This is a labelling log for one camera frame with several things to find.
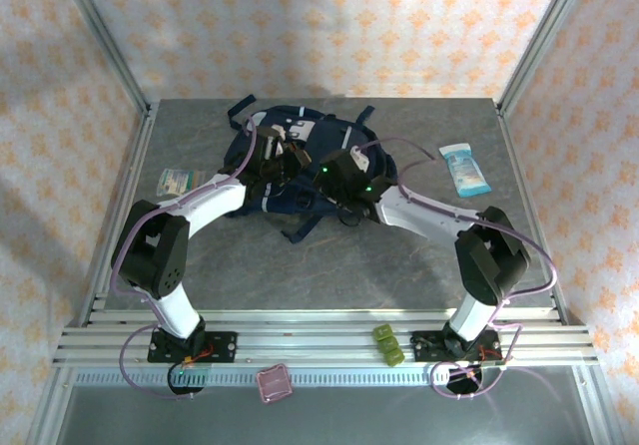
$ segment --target blue and white package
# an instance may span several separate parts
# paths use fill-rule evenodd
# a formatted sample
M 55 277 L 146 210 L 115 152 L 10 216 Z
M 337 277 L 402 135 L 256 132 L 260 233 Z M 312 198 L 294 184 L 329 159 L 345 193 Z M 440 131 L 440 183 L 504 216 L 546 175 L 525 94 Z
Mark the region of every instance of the blue and white package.
M 439 148 L 448 163 L 448 170 L 461 198 L 470 198 L 492 191 L 479 166 L 472 158 L 470 144 L 453 144 Z

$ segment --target white wall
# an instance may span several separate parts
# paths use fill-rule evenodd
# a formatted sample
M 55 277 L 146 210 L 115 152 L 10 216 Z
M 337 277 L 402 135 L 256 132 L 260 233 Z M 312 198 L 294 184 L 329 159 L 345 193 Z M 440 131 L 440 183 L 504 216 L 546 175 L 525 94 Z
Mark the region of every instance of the white wall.
M 580 0 L 511 118 L 569 308 L 639 437 L 639 2 Z
M 0 442 L 24 443 L 136 112 L 71 0 L 0 0 Z
M 493 97 L 550 0 L 95 0 L 151 101 Z

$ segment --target navy blue backpack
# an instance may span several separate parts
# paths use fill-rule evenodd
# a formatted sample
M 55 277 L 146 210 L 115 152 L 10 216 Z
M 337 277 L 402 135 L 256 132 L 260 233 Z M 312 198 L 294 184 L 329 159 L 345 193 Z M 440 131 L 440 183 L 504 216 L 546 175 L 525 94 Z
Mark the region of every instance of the navy blue backpack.
M 224 157 L 225 166 L 237 167 L 249 150 L 251 138 L 245 134 L 243 126 L 234 120 L 234 116 L 255 101 L 256 98 L 250 95 L 228 111 L 229 123 L 238 133 Z M 304 106 L 274 106 L 253 113 L 253 120 L 259 128 L 280 126 L 286 133 L 285 143 L 295 143 L 299 149 L 304 149 L 312 162 L 306 170 L 286 185 L 278 187 L 268 184 L 263 197 L 245 204 L 228 216 L 245 216 L 258 211 L 309 215 L 310 218 L 297 232 L 282 232 L 291 243 L 304 239 L 325 216 L 336 216 L 346 225 L 357 225 L 359 218 L 320 194 L 313 186 L 313 179 L 319 171 L 321 160 L 329 153 L 338 149 L 361 146 L 377 139 L 375 133 L 364 125 L 364 121 L 373 110 L 373 106 L 366 107 L 354 123 L 338 119 L 335 114 L 323 114 Z M 395 162 L 380 145 L 366 148 L 363 152 L 369 160 L 366 173 L 371 179 L 377 176 L 396 179 Z

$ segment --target reflective strip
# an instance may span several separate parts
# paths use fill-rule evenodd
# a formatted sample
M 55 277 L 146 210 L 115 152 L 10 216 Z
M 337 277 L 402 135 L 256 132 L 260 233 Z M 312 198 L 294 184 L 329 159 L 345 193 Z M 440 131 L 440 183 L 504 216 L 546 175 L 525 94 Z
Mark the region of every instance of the reflective strip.
M 267 184 L 267 189 L 264 192 L 264 197 L 262 198 L 262 210 L 267 213 L 267 202 L 269 201 L 269 194 L 271 193 L 271 183 Z
M 348 144 L 348 139 L 350 139 L 350 131 L 352 131 L 352 127 L 348 126 L 348 129 L 346 129 L 346 134 L 343 137 L 343 142 L 341 143 L 342 149 L 346 149 L 346 145 Z

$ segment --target pink square object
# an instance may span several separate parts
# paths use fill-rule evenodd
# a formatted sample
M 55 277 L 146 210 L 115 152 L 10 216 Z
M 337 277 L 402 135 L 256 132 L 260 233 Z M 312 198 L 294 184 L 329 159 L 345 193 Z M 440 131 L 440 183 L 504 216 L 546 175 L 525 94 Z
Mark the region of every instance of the pink square object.
M 258 388 L 264 403 L 273 403 L 293 393 L 289 370 L 283 363 L 258 372 Z

